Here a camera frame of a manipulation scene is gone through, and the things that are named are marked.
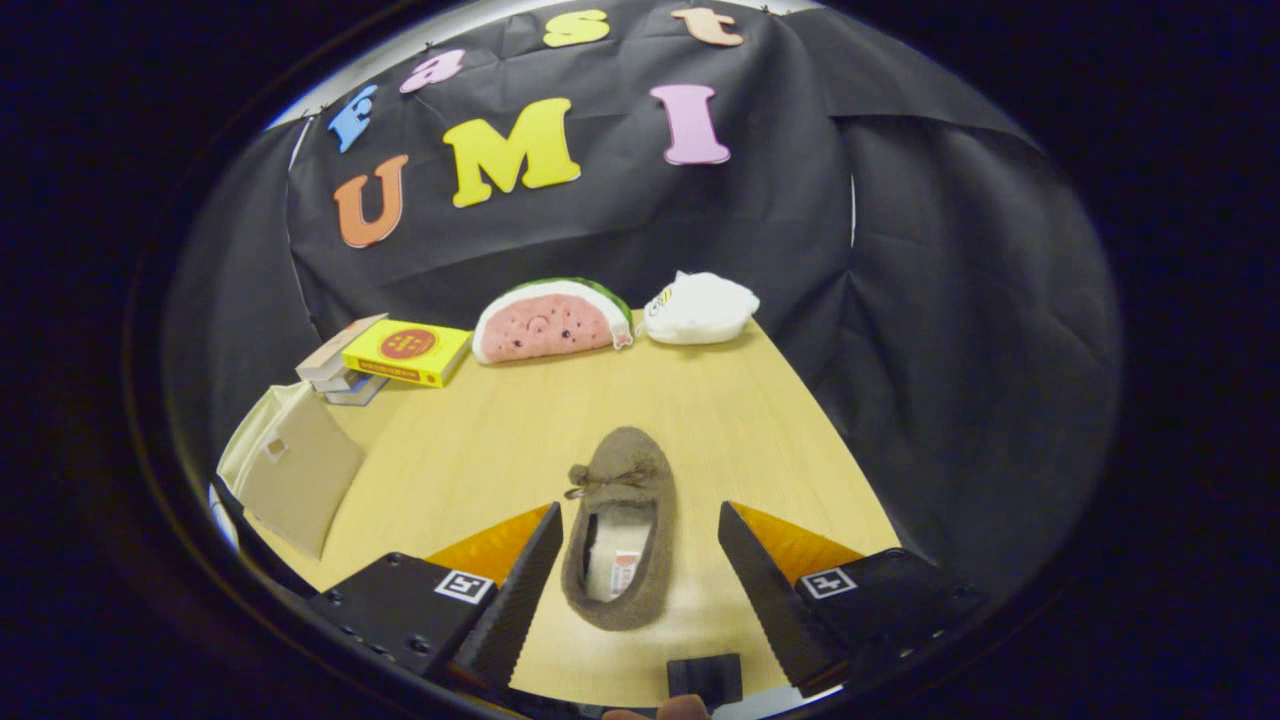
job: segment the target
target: stuffed toy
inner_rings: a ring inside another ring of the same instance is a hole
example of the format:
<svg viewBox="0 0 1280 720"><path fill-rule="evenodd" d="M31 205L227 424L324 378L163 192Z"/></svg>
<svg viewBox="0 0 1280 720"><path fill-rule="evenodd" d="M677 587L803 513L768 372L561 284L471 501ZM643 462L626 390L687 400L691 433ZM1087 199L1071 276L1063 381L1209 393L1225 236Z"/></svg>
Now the stuffed toy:
<svg viewBox="0 0 1280 720"><path fill-rule="evenodd" d="M549 278L518 286L480 314L471 352L485 365L634 342L631 310L604 286Z"/></svg>
<svg viewBox="0 0 1280 720"><path fill-rule="evenodd" d="M742 333L760 307L750 290L713 273L677 272L644 307L640 333L668 345L726 342Z"/></svg>

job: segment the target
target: yellow book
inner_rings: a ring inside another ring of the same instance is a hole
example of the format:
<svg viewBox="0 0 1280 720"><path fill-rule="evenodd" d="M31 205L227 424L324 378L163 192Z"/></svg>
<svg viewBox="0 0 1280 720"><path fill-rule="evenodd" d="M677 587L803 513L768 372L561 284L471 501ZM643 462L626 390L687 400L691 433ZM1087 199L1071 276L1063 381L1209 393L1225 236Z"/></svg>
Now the yellow book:
<svg viewBox="0 0 1280 720"><path fill-rule="evenodd" d="M471 347L471 332L381 319L343 348L348 368L444 387Z"/></svg>

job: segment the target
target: green rind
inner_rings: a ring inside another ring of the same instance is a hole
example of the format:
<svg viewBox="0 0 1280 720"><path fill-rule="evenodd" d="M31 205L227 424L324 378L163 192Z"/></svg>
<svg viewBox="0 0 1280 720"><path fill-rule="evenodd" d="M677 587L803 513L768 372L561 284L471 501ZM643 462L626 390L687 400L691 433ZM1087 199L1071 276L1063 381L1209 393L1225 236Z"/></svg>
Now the green rind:
<svg viewBox="0 0 1280 720"><path fill-rule="evenodd" d="M529 286L534 286L534 284L544 284L544 283L563 282L563 281L576 282L579 284L585 284L586 287L594 290L595 292L599 292L604 297L608 297L609 302L613 302L613 305L616 305L617 309L622 311L622 316L627 319L627 331L631 332L631 333L635 333L635 323L632 322L631 309L627 307L627 304L623 302L623 300L621 297L618 297L617 295L614 295L613 291L611 291L609 288L604 287L603 284L600 284L600 283L598 283L595 281L589 281L586 278L543 278L543 279L539 279L539 281L529 281L526 283L517 284L516 287L511 288L507 292L515 292L515 291L517 291L517 290L520 290L522 287L529 287Z"/></svg>

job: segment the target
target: slipper insole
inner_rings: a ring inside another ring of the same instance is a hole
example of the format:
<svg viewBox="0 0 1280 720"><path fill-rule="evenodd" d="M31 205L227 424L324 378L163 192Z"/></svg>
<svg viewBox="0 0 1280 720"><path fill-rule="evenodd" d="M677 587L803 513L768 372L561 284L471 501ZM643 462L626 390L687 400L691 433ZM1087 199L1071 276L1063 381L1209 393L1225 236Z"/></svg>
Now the slipper insole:
<svg viewBox="0 0 1280 720"><path fill-rule="evenodd" d="M644 543L653 528L654 509L603 507L591 515L589 523L586 596L608 602L626 589L640 564Z"/></svg>

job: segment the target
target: brown slipper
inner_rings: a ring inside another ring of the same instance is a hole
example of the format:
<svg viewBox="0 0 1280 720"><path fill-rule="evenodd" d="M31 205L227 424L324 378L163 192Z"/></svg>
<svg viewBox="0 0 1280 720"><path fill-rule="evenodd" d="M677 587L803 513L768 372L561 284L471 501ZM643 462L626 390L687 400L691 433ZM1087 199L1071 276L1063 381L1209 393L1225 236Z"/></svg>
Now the brown slipper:
<svg viewBox="0 0 1280 720"><path fill-rule="evenodd" d="M676 488L658 443L618 428L589 466L570 470L581 498L561 574L570 607L604 630L631 630L662 615L671 578Z"/></svg>

